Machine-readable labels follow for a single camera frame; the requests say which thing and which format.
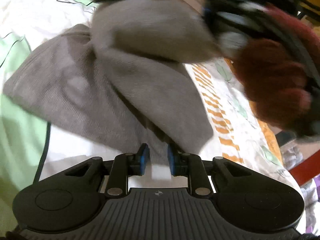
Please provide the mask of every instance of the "gray fabric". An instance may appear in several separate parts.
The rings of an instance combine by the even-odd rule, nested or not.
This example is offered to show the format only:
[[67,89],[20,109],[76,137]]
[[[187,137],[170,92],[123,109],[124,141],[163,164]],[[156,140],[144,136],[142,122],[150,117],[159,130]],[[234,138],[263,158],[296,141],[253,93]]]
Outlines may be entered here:
[[14,102],[56,126],[122,152],[148,143],[166,162],[171,138],[199,153],[212,127],[182,63],[215,55],[198,15],[175,0],[101,5],[39,46],[4,85]]
[[[293,144],[292,148],[288,148],[288,145],[280,148],[282,154],[283,165],[287,170],[291,170],[295,166],[303,162],[303,155],[299,147]],[[317,210],[319,210],[318,205],[318,195],[317,187],[314,179],[309,180],[304,185],[300,187],[303,199],[305,202],[306,210],[306,230],[307,232],[312,232],[316,235],[319,235],[319,219],[317,218]]]

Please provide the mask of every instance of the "silver rivet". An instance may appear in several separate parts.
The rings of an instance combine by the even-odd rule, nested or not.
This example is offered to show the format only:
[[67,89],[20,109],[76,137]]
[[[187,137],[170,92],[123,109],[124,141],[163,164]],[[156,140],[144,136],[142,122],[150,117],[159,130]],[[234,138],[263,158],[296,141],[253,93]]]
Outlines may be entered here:
[[209,195],[210,192],[211,191],[206,187],[199,187],[199,188],[196,189],[196,194],[198,194],[200,196]]
[[119,196],[120,194],[122,194],[122,189],[118,187],[112,187],[108,189],[107,193],[111,196]]

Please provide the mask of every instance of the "dark red fluffy fabric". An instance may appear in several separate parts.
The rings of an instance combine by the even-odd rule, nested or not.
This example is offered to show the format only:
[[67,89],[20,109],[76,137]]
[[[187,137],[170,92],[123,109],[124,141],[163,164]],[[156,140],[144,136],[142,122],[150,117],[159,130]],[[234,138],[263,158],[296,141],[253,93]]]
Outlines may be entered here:
[[[268,13],[303,42],[316,66],[320,66],[320,42],[300,20],[269,6]],[[304,66],[295,62],[278,42],[254,39],[234,60],[235,74],[247,97],[256,102],[257,117],[285,129],[310,107]]]

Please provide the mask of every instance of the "white bedding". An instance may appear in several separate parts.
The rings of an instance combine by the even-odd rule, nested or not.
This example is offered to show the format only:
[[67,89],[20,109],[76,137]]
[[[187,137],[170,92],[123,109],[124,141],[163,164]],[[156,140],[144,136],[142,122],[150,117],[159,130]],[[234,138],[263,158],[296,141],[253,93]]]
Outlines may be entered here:
[[[90,20],[96,6],[96,4],[90,3],[90,0],[0,0],[0,42],[8,42],[4,40],[4,37],[13,33],[17,37],[16,41],[19,42],[12,42],[12,48],[14,48],[13,46],[21,46],[17,49],[20,51],[28,50],[22,43],[24,38],[26,44],[29,45],[29,49],[33,50],[43,42],[76,24],[84,23],[90,26]],[[11,43],[3,44],[3,46],[8,48],[10,47],[8,44]],[[227,157],[250,169],[286,183],[301,193],[292,176],[269,151],[249,103],[240,92],[241,86],[223,59],[201,66],[186,65],[186,69],[199,90],[207,109],[208,120],[215,133],[212,141],[203,149],[201,157],[208,160],[211,160],[214,156]],[[14,69],[9,67],[7,69],[0,68],[0,91],[3,83],[13,71]],[[6,109],[17,107],[9,105],[8,102],[5,105],[3,103],[5,100],[4,97],[0,101],[0,118],[3,123],[8,121],[9,114]],[[0,224],[1,219],[4,221],[4,226],[0,228],[0,235],[4,230],[12,229],[10,227],[15,223],[10,213],[10,201],[17,191],[32,183],[31,178],[34,176],[37,164],[40,161],[47,132],[45,121],[23,113],[22,109],[15,110],[20,115],[17,115],[17,117],[11,116],[9,119],[17,126],[17,131],[22,134],[19,140],[21,141],[23,138],[22,147],[17,149],[31,150],[26,150],[26,156],[21,157],[21,151],[10,146],[16,143],[18,139],[10,141],[7,126],[0,127],[0,138],[6,140],[4,143],[7,145],[6,149],[0,148],[1,151],[4,151],[5,160],[1,166],[0,179],[5,182],[4,185],[10,184],[13,187],[11,195],[0,195],[0,213],[8,214],[12,219],[6,224],[6,219],[0,217]],[[23,135],[24,129],[29,129],[28,137]],[[49,148],[40,178],[46,178],[92,156],[99,155],[105,160],[109,160],[117,154],[119,152],[114,149],[91,142],[51,125]],[[27,166],[28,170],[31,171],[30,176],[22,172],[19,173],[20,167],[24,166]],[[170,175],[167,175],[166,178],[156,178],[155,174],[157,172],[155,169],[158,168],[148,167],[147,174],[152,174],[153,180],[145,181],[141,178],[132,178],[131,185],[142,187],[162,187],[164,184],[167,187],[184,187],[186,185],[184,178],[172,179]],[[12,171],[16,171],[15,174],[19,174],[19,176],[11,174]],[[304,214],[297,229],[304,233],[305,228],[306,218]]]

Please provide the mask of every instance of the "orange stripe pattern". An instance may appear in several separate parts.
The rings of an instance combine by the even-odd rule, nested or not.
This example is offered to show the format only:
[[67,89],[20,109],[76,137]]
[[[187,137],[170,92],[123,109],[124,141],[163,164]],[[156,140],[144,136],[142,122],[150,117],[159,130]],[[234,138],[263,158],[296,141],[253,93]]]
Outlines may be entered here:
[[[226,119],[224,115],[226,115],[226,112],[222,109],[222,105],[220,104],[219,100],[221,99],[216,95],[216,92],[214,91],[214,86],[211,82],[211,75],[209,72],[205,69],[205,66],[202,64],[195,64],[192,67],[193,74],[195,76],[195,79],[197,81],[197,85],[206,89],[206,93],[201,92],[202,95],[206,98],[204,99],[205,103],[209,107],[213,107],[214,110],[207,107],[207,112],[211,114],[212,122],[215,124],[216,131],[221,135],[227,135],[230,132],[233,131],[232,125],[230,120]],[[234,137],[231,136],[231,139],[225,139],[223,137],[220,137],[220,142],[223,145],[231,146],[235,148],[237,151],[239,151],[239,146],[233,143]],[[242,158],[238,158],[236,156],[229,156],[226,153],[223,153],[225,158],[231,159],[232,161],[237,161],[243,163]]]

